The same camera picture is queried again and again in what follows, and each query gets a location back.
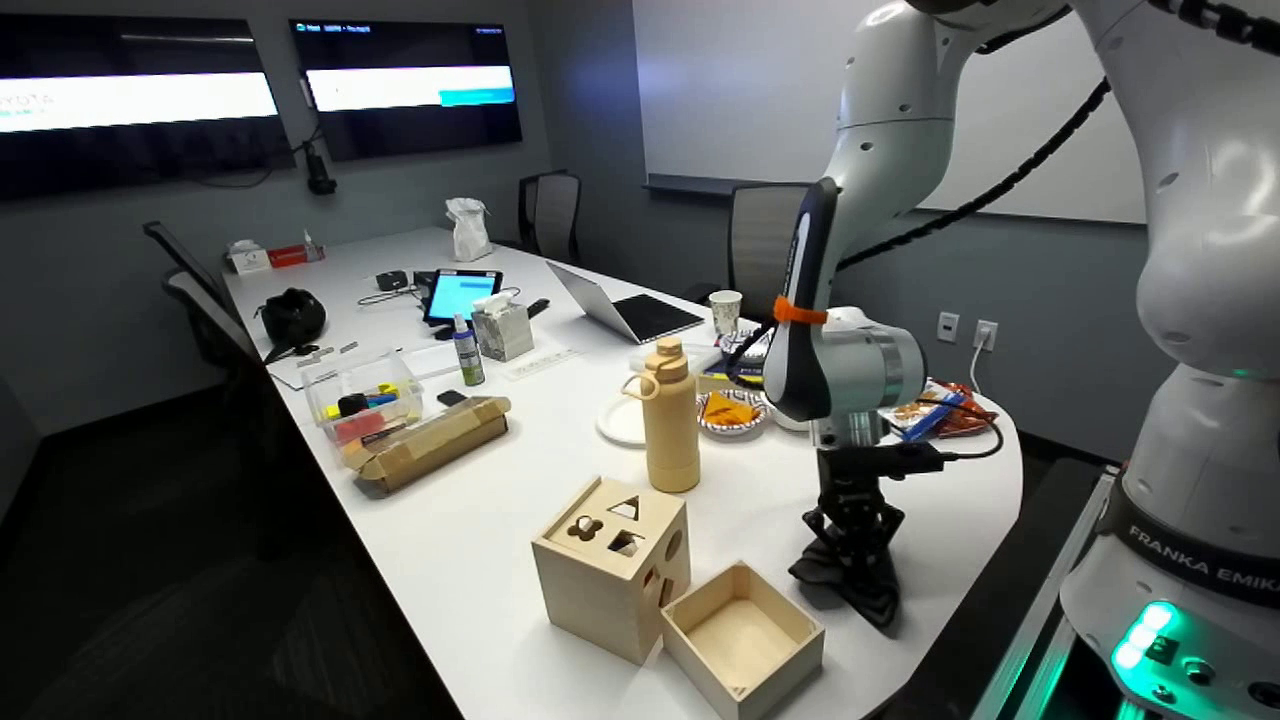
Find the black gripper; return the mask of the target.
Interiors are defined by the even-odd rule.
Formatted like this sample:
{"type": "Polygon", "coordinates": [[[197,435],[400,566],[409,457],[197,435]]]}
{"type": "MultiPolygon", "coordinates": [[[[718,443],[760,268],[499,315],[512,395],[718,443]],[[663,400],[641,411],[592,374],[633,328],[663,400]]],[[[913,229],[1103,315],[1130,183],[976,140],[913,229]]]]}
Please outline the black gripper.
{"type": "Polygon", "coordinates": [[[879,481],[939,472],[942,457],[933,443],[837,448],[819,457],[817,532],[890,539],[903,513],[879,494],[879,481]]]}

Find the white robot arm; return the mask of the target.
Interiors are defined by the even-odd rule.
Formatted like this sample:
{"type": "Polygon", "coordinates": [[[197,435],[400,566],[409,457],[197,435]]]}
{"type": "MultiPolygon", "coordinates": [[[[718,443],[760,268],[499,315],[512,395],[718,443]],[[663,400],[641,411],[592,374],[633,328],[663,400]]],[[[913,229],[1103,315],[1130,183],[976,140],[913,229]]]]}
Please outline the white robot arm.
{"type": "Polygon", "coordinates": [[[1082,25],[1145,193],[1145,249],[1103,294],[1173,374],[1153,393],[1089,553],[1067,627],[1115,692],[1182,720],[1280,703],[1280,0],[890,0],[852,35],[829,172],[794,216],[763,393],[829,427],[925,383],[908,334],[829,328],[832,277],[942,175],[973,55],[1060,16],[1082,25]]]}

